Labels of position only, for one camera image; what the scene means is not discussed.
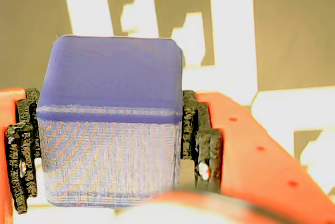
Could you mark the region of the orange-red gripper finger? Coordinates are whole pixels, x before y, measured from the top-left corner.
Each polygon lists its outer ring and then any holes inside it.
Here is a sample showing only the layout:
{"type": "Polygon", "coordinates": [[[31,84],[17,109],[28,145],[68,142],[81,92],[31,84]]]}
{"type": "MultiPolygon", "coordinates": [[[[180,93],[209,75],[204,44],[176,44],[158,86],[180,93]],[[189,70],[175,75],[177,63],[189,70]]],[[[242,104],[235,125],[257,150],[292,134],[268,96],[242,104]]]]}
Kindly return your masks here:
{"type": "Polygon", "coordinates": [[[1,90],[1,223],[25,214],[37,196],[35,159],[41,156],[36,88],[1,90]]]}
{"type": "Polygon", "coordinates": [[[241,199],[261,223],[334,223],[334,204],[306,170],[238,103],[183,93],[182,158],[196,187],[241,199]]]}

